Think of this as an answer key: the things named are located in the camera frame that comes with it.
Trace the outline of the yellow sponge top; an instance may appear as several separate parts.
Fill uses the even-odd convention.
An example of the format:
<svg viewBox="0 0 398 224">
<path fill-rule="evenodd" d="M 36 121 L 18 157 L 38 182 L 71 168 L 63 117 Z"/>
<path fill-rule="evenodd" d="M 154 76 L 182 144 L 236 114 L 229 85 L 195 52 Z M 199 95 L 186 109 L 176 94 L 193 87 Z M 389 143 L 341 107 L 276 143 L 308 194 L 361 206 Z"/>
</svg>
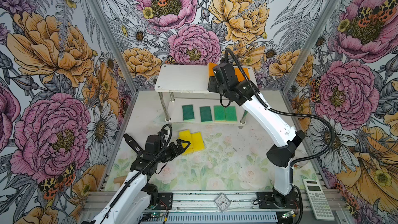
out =
<svg viewBox="0 0 398 224">
<path fill-rule="evenodd" d="M 180 131 L 179 139 L 189 141 L 191 143 L 192 142 L 191 132 L 189 130 Z M 191 145 L 182 155 L 188 155 L 190 153 L 193 153 L 193 148 Z"/>
</svg>

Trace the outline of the orange sponge front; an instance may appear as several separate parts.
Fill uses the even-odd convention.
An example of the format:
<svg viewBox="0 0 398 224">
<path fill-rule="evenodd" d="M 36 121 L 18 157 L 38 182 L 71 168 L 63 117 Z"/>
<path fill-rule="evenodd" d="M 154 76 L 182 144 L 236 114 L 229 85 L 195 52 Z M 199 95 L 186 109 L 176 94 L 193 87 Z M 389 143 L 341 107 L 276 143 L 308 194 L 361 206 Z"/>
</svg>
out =
<svg viewBox="0 0 398 224">
<path fill-rule="evenodd" d="M 238 82 L 242 82 L 245 81 L 245 77 L 243 76 L 242 72 L 239 70 L 238 67 L 234 67 L 235 69 L 235 75 L 237 76 Z M 245 75 L 248 79 L 250 79 L 250 74 L 249 74 L 249 70 L 246 67 L 243 67 L 243 71 L 245 72 Z"/>
</svg>

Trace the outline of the orange sponge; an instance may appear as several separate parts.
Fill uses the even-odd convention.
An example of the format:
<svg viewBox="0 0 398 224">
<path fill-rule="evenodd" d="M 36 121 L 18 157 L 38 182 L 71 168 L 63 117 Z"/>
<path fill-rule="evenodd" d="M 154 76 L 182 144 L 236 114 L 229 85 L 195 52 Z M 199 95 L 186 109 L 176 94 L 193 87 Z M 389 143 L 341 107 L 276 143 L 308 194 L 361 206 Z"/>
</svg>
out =
<svg viewBox="0 0 398 224">
<path fill-rule="evenodd" d="M 242 72 L 239 70 L 238 67 L 234 67 L 235 69 L 235 75 L 237 76 L 238 82 L 242 82 L 245 81 L 245 77 L 243 76 Z M 249 70 L 246 67 L 243 67 L 243 71 L 245 72 L 245 75 L 248 79 L 250 79 L 250 74 L 249 74 Z"/>
<path fill-rule="evenodd" d="M 217 64 L 215 64 L 215 63 L 208 63 L 208 75 L 209 75 L 209 77 L 214 77 L 215 76 L 213 69 L 216 66 L 217 66 Z"/>
</svg>

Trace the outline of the orange sponge back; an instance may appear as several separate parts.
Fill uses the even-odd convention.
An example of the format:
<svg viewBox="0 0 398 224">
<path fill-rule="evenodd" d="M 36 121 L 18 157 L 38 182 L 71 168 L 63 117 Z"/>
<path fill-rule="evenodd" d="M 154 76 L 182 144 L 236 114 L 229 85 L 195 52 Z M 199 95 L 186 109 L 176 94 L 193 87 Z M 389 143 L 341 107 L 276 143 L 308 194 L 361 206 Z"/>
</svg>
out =
<svg viewBox="0 0 398 224">
<path fill-rule="evenodd" d="M 209 77 L 214 77 L 215 76 L 213 69 L 216 66 L 217 66 L 217 64 L 215 64 L 215 63 L 208 63 L 208 75 L 209 75 Z"/>
</svg>

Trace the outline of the light green sponge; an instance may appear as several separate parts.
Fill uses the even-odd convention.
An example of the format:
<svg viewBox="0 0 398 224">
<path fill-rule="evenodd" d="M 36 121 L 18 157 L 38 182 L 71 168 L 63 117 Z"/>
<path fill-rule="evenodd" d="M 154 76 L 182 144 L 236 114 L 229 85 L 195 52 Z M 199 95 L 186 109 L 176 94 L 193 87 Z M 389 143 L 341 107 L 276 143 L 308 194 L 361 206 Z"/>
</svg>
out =
<svg viewBox="0 0 398 224">
<path fill-rule="evenodd" d="M 237 122 L 237 113 L 235 106 L 229 106 L 224 109 L 226 122 Z"/>
<path fill-rule="evenodd" d="M 214 120 L 215 122 L 226 121 L 226 113 L 223 106 L 221 105 L 214 106 Z"/>
</svg>

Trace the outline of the dark green scouring sponge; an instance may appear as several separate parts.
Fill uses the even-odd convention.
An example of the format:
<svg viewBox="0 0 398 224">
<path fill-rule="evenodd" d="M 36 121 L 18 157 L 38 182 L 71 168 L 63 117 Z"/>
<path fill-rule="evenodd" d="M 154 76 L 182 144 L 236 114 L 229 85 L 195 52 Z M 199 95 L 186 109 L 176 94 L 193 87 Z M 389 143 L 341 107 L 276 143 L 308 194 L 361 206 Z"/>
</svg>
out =
<svg viewBox="0 0 398 224">
<path fill-rule="evenodd" d="M 200 107 L 200 117 L 201 123 L 212 122 L 212 113 L 210 106 L 201 106 Z"/>
</svg>

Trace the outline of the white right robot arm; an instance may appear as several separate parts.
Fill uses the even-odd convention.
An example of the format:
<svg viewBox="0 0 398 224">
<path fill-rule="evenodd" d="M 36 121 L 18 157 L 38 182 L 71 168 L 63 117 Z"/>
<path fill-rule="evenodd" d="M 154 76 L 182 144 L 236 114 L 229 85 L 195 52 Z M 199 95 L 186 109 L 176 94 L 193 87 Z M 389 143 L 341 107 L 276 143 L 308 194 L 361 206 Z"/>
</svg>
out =
<svg viewBox="0 0 398 224">
<path fill-rule="evenodd" d="M 235 67 L 222 63 L 209 68 L 208 91 L 217 92 L 221 98 L 234 102 L 251 114 L 270 135 L 274 145 L 266 156 L 274 165 L 275 182 L 272 197 L 277 207 L 284 208 L 294 199 L 293 166 L 290 164 L 295 151 L 305 138 L 303 131 L 288 125 L 271 108 L 258 87 L 248 78 L 241 68 L 244 80 L 240 81 Z"/>
</svg>

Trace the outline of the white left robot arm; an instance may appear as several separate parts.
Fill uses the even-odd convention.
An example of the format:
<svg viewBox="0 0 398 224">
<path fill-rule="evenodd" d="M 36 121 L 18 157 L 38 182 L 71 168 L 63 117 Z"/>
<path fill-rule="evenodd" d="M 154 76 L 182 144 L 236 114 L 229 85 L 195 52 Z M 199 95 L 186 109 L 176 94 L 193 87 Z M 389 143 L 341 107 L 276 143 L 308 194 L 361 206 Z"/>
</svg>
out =
<svg viewBox="0 0 398 224">
<path fill-rule="evenodd" d="M 158 203 L 158 188 L 149 180 L 158 164 L 172 161 L 191 145 L 178 139 L 171 142 L 172 132 L 161 130 L 147 137 L 145 149 L 132 163 L 123 185 L 110 202 L 89 222 L 91 224 L 133 224 L 144 210 Z"/>
</svg>

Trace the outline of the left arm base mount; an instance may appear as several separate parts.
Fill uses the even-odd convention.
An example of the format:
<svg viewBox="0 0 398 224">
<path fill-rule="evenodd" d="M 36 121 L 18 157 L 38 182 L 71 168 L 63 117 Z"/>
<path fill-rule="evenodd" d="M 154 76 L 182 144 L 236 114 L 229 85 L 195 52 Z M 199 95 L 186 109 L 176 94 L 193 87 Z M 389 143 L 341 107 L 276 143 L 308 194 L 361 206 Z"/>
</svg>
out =
<svg viewBox="0 0 398 224">
<path fill-rule="evenodd" d="M 158 187 L 153 184 L 146 184 L 142 189 L 150 197 L 148 209 L 171 210 L 174 194 L 170 192 L 159 192 Z"/>
</svg>

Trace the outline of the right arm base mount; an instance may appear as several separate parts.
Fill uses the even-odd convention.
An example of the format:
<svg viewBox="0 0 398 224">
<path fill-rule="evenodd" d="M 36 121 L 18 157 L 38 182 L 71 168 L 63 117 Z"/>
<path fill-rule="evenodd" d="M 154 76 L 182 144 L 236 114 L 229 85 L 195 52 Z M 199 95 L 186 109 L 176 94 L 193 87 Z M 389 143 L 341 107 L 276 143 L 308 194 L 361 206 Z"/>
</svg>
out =
<svg viewBox="0 0 398 224">
<path fill-rule="evenodd" d="M 286 196 L 275 189 L 273 191 L 260 191 L 256 193 L 256 199 L 253 201 L 260 209 L 271 208 L 294 208 L 302 206 L 300 195 L 292 189 Z"/>
</svg>

